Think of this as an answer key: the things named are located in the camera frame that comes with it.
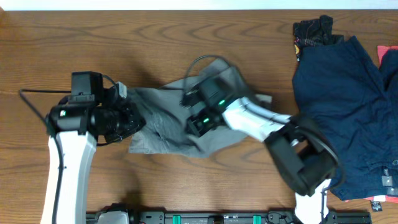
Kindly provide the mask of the grey shorts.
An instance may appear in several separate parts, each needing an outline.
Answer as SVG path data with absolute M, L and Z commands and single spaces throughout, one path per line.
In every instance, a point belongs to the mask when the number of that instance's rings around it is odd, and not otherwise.
M 221 59 L 211 62 L 199 75 L 187 78 L 189 87 L 211 75 L 218 75 L 233 90 L 247 96 L 253 103 L 271 108 L 272 97 L 254 93 L 236 68 Z M 218 126 L 201 137 L 187 134 L 184 130 L 190 111 L 184 108 L 182 99 L 183 80 L 177 80 L 155 88 L 130 88 L 127 98 L 136 104 L 146 125 L 131 139 L 130 153 L 180 154 L 187 157 L 208 157 L 215 151 L 237 144 L 246 134 Z

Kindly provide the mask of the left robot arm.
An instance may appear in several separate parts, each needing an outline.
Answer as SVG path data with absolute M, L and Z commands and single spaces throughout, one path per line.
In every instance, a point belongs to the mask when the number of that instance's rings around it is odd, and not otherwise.
M 85 223 L 97 148 L 121 142 L 146 124 L 128 99 L 126 85 L 113 82 L 105 88 L 106 77 L 91 71 L 72 73 L 71 90 L 45 117 L 50 168 L 41 223 Z

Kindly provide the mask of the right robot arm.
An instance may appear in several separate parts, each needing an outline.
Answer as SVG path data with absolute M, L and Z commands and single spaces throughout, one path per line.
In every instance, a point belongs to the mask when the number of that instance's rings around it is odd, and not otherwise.
M 269 151 L 285 183 L 295 192 L 294 215 L 301 223 L 326 223 L 326 195 L 341 164 L 333 147 L 311 119 L 275 113 L 250 93 L 217 77 L 182 81 L 181 104 L 190 110 L 186 131 L 198 137 L 218 126 L 242 132 Z

